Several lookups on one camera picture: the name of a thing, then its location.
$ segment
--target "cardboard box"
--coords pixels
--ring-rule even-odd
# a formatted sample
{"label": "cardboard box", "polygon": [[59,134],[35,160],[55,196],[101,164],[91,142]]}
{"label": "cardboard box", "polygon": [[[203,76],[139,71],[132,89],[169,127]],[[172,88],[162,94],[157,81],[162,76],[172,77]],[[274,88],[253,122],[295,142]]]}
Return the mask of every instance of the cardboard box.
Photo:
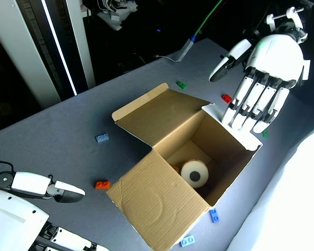
{"label": "cardboard box", "polygon": [[[161,84],[112,114],[117,125],[152,150],[107,194],[157,251],[188,233],[262,145],[252,134],[222,125],[215,105],[168,88]],[[206,185],[196,190],[171,167],[189,159],[209,169]]]}

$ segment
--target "led light strip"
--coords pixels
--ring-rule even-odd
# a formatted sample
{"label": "led light strip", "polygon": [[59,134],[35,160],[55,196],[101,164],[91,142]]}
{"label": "led light strip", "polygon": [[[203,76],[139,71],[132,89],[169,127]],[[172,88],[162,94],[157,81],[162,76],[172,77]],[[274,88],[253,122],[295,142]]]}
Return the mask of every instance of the led light strip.
{"label": "led light strip", "polygon": [[52,20],[51,20],[50,14],[49,14],[49,10],[48,10],[47,4],[46,4],[46,0],[41,0],[41,1],[42,1],[43,9],[44,9],[44,11],[46,12],[47,20],[48,20],[48,23],[49,23],[49,25],[50,25],[50,29],[51,29],[51,32],[52,32],[54,41],[55,41],[55,43],[56,43],[56,45],[57,45],[57,48],[58,48],[58,51],[59,51],[59,55],[61,56],[61,59],[62,59],[64,68],[65,68],[66,74],[68,75],[68,78],[69,78],[69,81],[70,81],[70,84],[71,84],[73,93],[74,93],[75,96],[77,96],[77,92],[76,92],[76,90],[75,90],[75,88],[74,88],[73,81],[72,81],[72,79],[71,79],[71,75],[70,75],[68,66],[67,66],[67,64],[66,64],[66,61],[65,61],[65,58],[64,58],[64,55],[63,55],[61,46],[59,45],[59,41],[58,41],[56,32],[55,32],[54,27],[53,27],[53,24],[52,24]]}

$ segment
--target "blue lego brick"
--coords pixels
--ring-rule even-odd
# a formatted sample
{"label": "blue lego brick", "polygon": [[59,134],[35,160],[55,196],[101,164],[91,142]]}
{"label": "blue lego brick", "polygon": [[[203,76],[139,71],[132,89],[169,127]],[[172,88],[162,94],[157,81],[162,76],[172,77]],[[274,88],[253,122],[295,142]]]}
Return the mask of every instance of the blue lego brick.
{"label": "blue lego brick", "polygon": [[209,210],[209,213],[210,213],[211,220],[212,220],[214,223],[220,221],[220,218],[219,218],[219,216],[218,216],[218,213],[217,213],[216,209]]}
{"label": "blue lego brick", "polygon": [[102,135],[98,135],[97,137],[95,137],[96,138],[96,141],[98,142],[98,143],[101,143],[101,142],[104,142],[104,141],[106,141],[106,140],[109,140],[109,137],[108,137],[108,135],[105,133],[105,134],[102,134]]}
{"label": "blue lego brick", "polygon": [[195,243],[194,236],[190,235],[190,236],[188,236],[186,238],[183,238],[182,241],[180,242],[180,245],[182,247],[185,247],[185,246],[188,246],[188,245],[193,244],[193,243]]}

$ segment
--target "table surface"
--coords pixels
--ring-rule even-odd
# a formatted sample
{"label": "table surface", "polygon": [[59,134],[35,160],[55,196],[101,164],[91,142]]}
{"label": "table surface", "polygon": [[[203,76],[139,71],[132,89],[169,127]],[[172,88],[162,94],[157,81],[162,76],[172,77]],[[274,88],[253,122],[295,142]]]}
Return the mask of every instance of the table surface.
{"label": "table surface", "polygon": [[[50,215],[49,221],[110,250],[150,250],[106,193],[94,189],[96,180],[116,182],[150,151],[117,127],[111,113],[163,82],[225,109],[221,95],[233,96],[243,77],[238,66],[219,82],[208,81],[225,53],[209,39],[202,40],[180,63],[156,60],[16,123],[0,131],[0,160],[13,163],[18,171],[52,174],[86,191],[85,198],[73,204],[29,200]],[[181,90],[177,81],[187,89]],[[216,204],[220,222],[212,223],[206,214],[189,233],[195,244],[184,248],[176,244],[172,250],[228,247],[287,152],[300,139],[308,111],[292,95],[288,97],[268,129],[269,138],[258,135],[264,144],[261,150]],[[109,140],[97,144],[95,136],[103,133]]]}

